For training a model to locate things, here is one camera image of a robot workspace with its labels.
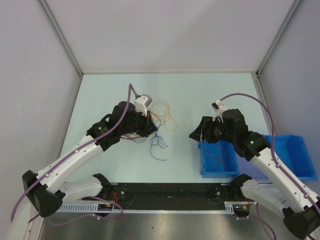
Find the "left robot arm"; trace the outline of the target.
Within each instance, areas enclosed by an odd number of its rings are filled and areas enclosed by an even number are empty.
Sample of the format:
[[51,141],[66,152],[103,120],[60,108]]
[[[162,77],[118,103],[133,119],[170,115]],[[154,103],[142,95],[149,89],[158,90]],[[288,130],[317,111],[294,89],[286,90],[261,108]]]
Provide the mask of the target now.
[[117,144],[124,135],[148,137],[158,129],[148,110],[150,100],[138,97],[134,103],[121,101],[102,120],[87,130],[81,141],[64,156],[44,169],[26,171],[22,175],[27,198],[42,218],[55,213],[63,204],[82,198],[105,200],[112,187],[101,173],[83,181],[67,179],[88,161]]

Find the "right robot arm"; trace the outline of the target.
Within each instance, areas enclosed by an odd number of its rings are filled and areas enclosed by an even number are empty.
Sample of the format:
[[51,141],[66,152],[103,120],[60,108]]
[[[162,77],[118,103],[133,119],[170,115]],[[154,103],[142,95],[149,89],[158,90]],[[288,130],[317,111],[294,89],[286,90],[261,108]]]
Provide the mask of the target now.
[[235,152],[260,169],[279,191],[260,186],[242,174],[230,188],[235,200],[247,198],[263,205],[282,218],[286,228],[301,240],[320,226],[320,196],[292,173],[264,136],[248,129],[238,109],[219,110],[214,117],[203,116],[189,138],[199,143],[232,144]]

